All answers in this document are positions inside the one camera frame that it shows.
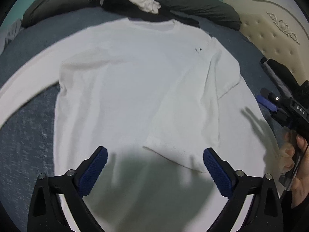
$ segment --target blue gripper pad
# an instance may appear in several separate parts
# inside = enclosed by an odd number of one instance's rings
[[[104,147],[98,147],[92,156],[88,159],[91,160],[89,166],[85,169],[84,173],[79,178],[78,194],[80,197],[88,195],[93,188],[96,180],[98,179],[98,176],[100,175],[107,162],[107,149]]]
[[[273,113],[276,113],[278,111],[278,108],[275,104],[264,98],[262,95],[258,95],[256,97],[256,101],[266,107],[268,110],[270,110]]]
[[[233,195],[232,181],[219,163],[226,161],[222,161],[212,148],[205,149],[203,160],[221,195],[231,198]]]

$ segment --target black sleeve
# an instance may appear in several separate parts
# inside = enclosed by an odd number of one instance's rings
[[[292,203],[292,192],[287,191],[282,202],[282,213],[283,213],[283,223],[284,232],[290,232],[296,226],[299,219],[305,213],[306,208],[309,206],[309,195],[304,199],[304,201],[295,208],[291,208]]]

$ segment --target tufted headboard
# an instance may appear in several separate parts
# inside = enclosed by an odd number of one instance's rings
[[[271,0],[223,2],[237,11],[242,21],[240,32],[267,58],[284,64],[299,84],[309,80],[309,24]]]

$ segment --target gray pillow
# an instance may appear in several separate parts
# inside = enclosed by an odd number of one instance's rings
[[[24,13],[21,25],[27,28],[49,17],[96,6],[100,6],[100,0],[35,0]]]
[[[219,0],[157,0],[170,10],[188,15],[207,18],[208,20],[239,31],[241,21],[234,8]]]
[[[240,29],[239,15],[230,5],[219,0],[157,1],[169,10],[207,18],[218,25],[237,31]],[[26,10],[23,16],[22,27],[30,27],[39,21],[55,15],[95,6],[100,6],[100,0],[36,0]]]

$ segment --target human hand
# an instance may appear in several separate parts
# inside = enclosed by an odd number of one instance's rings
[[[285,144],[280,149],[279,167],[282,173],[288,172],[294,166],[292,157],[295,153],[295,149],[290,141],[291,134],[287,132],[284,135]],[[297,145],[299,149],[304,153],[307,148],[307,141],[297,135]],[[302,162],[298,168],[298,172],[293,180],[292,186],[292,208],[298,206],[307,197],[309,193],[309,151],[306,152]]]

